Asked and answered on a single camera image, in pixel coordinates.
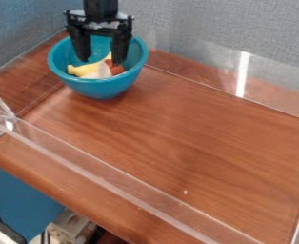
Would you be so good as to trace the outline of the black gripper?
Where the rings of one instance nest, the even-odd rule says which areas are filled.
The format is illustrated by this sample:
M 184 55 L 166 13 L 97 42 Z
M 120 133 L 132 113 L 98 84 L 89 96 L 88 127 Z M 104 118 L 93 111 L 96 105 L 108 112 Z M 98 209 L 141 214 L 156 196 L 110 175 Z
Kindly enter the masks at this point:
M 81 10 L 66 10 L 66 29 L 78 59 L 86 62 L 92 55 L 90 36 L 112 35 L 113 65 L 122 63 L 132 39 L 130 15 L 120 13 L 118 0 L 82 0 Z

